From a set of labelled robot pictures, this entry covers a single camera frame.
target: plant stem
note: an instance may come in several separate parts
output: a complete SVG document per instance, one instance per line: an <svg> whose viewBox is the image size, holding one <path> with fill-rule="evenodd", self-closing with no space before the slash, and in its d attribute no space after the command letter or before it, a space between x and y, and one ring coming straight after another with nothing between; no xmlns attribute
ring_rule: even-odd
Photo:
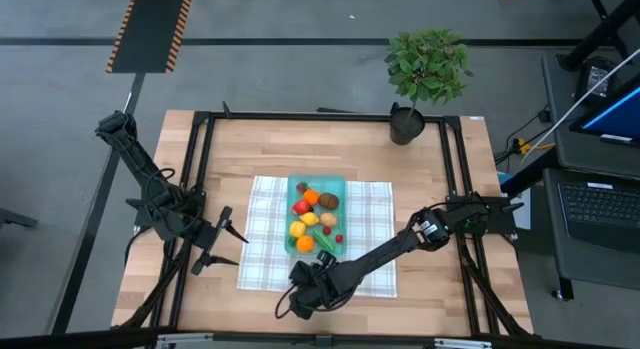
<svg viewBox="0 0 640 349"><path fill-rule="evenodd" d="M413 114L414 110L416 110L416 102L413 102L413 105L411 106L411 110L409 110L409 115L407 115L407 117L404 119L402 126L407 125L407 122L409 121L409 118L411 118L411 115Z"/></svg>

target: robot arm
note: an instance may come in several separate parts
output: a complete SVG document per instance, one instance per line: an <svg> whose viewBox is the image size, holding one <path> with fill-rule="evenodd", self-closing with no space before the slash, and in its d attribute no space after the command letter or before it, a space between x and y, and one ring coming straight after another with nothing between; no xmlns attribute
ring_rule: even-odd
<svg viewBox="0 0 640 349"><path fill-rule="evenodd" d="M292 288L296 289L289 295L289 309L303 319L309 319L314 311L336 310L351 299L365 275L382 265L416 249L436 251L447 245L457 230L484 233L488 221L520 207L511 205L506 198L487 203L477 193L448 211L434 209L435 206L437 204L414 213L405 229L356 260L338 263L333 255L321 251L318 254L320 263L309 265L298 261L289 275ZM468 251L463 253L463 258L467 262L465 265L475 267ZM482 280L482 277L474 276L474 279Z"/></svg>
<svg viewBox="0 0 640 349"><path fill-rule="evenodd" d="M136 225L153 227L164 241L182 237L202 248L200 258L191 269L195 275L200 274L204 266L214 263L237 265L231 260L209 254L222 230L247 242L231 224L231 208L223 209L216 226L203 219L205 194L167 181L163 172L173 169L161 170L151 160L138 142L136 122L131 114L115 112L101 120L96 135L118 152L140 185L141 199L127 199L127 203L138 211Z"/></svg>

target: wooden table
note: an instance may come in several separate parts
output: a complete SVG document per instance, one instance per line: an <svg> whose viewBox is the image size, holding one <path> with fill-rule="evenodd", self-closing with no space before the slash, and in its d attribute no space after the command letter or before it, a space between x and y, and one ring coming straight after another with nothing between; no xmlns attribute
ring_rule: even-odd
<svg viewBox="0 0 640 349"><path fill-rule="evenodd" d="M158 167L182 168L192 111L168 111L155 154ZM482 118L461 118L474 189L485 196L500 194L486 125ZM204 137L201 128L198 138ZM216 120L205 190L205 218L217 221L225 205L244 233L249 196L256 175L340 173L347 180L392 183L396 231L423 206L447 195L438 126L407 146L389 140L387 123L281 120ZM452 143L456 182L462 179ZM201 140L196 147L200 152ZM197 168L197 157L194 168ZM192 170L190 183L195 180ZM485 235L484 247L492 287L510 313L531 331L520 272L512 247L497 235ZM222 233L212 253L240 262L242 243ZM194 250L191 263L199 256ZM113 324L128 319L158 279L162 242L153 232L131 249L116 304ZM233 332L333 333L378 335L469 335L464 291L455 243L434 252L415 251L396 260L398 298L354 297L344 308L316 313L308 320L290 314L276 320L277 292L236 289L238 267L213 265L200 276L188 275L179 329ZM482 296L476 289L481 327L487 324ZM161 323L168 322L173 298L165 296Z"/></svg>

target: monitor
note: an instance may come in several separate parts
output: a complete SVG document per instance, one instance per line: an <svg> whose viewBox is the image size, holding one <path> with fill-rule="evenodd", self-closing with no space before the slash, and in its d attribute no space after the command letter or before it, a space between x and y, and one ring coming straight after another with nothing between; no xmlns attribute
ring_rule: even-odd
<svg viewBox="0 0 640 349"><path fill-rule="evenodd" d="M622 143L640 142L640 83L632 80L620 89L600 109L589 112L571 128Z"/></svg>

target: potted plant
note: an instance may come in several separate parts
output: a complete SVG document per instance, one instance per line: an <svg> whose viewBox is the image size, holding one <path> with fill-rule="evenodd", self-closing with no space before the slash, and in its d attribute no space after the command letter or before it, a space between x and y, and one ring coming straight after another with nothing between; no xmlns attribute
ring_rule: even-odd
<svg viewBox="0 0 640 349"><path fill-rule="evenodd" d="M391 109L391 140L405 145L424 129L424 117L416 111L418 100L435 105L438 99L444 103L462 95L466 86L460 83L460 75L473 76L466 69L469 57L466 46L456 44L460 35L449 30L421 30L414 33L400 32L389 40L391 53L385 59L389 65L389 83L397 86L396 94L408 96L411 108Z"/></svg>

